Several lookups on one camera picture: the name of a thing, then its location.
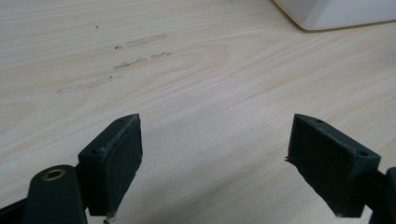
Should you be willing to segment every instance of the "wood grain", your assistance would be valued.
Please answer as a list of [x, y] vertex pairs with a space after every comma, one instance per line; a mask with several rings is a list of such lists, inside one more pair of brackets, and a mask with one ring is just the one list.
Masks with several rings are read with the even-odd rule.
[[394, 22], [308, 33], [266, 0], [2, 0], [0, 30], [1, 207], [133, 113], [144, 158], [116, 223], [367, 223], [283, 161], [294, 113], [396, 166]]

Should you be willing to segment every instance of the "white box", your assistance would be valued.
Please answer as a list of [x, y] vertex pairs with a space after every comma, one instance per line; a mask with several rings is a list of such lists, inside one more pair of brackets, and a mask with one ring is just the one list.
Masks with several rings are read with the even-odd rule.
[[396, 0], [275, 1], [305, 30], [325, 30], [396, 20]]

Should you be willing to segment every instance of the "light wood surface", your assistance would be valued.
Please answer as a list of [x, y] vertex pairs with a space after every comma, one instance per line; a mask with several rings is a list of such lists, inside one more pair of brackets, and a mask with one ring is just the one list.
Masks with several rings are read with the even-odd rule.
[[115, 223], [367, 223], [283, 160], [302, 113], [396, 166], [396, 23], [308, 33], [268, 0], [0, 2], [1, 207], [133, 113], [144, 157]]

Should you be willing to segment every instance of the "tabletop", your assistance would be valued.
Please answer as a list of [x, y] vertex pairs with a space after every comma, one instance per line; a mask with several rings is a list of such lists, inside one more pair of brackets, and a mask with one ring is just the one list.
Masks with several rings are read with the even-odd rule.
[[269, 0], [2, 0], [0, 30], [1, 207], [134, 113], [143, 162], [115, 223], [367, 223], [284, 161], [295, 113], [396, 166], [396, 22], [307, 32]]

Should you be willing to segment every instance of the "white container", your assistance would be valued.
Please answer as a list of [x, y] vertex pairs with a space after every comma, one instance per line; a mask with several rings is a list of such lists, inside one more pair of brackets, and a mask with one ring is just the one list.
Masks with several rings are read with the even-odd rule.
[[325, 30], [396, 20], [396, 0], [275, 1], [305, 30]]

